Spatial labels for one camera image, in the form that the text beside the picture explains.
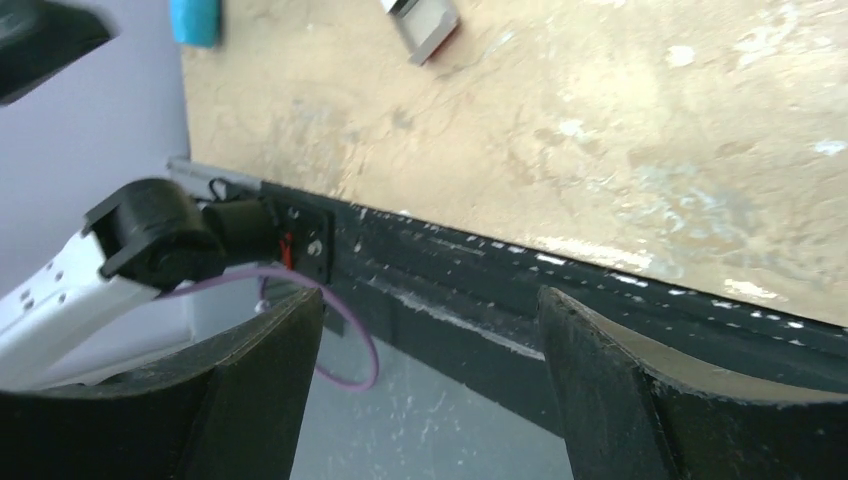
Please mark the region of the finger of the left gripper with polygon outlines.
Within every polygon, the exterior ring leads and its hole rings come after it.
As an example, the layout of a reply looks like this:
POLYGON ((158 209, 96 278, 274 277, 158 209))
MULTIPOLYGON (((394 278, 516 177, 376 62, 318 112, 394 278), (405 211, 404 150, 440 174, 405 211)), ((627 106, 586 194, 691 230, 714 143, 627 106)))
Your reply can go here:
POLYGON ((1 104, 10 105, 116 37, 101 11, 59 1, 1 2, 1 104))

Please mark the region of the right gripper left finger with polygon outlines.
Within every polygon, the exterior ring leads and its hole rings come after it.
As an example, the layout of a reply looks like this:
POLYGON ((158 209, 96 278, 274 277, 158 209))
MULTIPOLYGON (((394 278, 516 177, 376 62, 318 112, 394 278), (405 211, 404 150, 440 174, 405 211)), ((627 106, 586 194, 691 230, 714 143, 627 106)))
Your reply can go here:
POLYGON ((286 479, 323 331, 302 290, 93 386, 1 396, 5 479, 286 479))

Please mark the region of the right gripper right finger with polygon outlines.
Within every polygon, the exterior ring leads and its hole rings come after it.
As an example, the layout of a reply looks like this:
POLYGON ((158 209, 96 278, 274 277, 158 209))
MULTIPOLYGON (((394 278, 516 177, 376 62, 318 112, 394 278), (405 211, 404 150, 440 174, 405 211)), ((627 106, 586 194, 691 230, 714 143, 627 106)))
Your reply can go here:
POLYGON ((702 361, 562 291, 537 325, 577 479, 843 479, 847 397, 702 361))

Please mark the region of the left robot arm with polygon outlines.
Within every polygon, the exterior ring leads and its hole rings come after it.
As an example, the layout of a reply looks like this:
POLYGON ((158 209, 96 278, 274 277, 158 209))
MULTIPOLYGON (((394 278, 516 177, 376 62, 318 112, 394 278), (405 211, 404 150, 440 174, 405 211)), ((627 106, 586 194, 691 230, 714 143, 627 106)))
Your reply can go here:
MULTIPOLYGON (((9 105, 109 42, 97 12, 55 1, 1 5, 1 102, 9 105)), ((281 235, 257 199, 204 206, 177 183, 128 183, 1 302, 1 386, 46 388, 45 373, 121 315, 221 282, 227 268, 276 259, 281 235)))

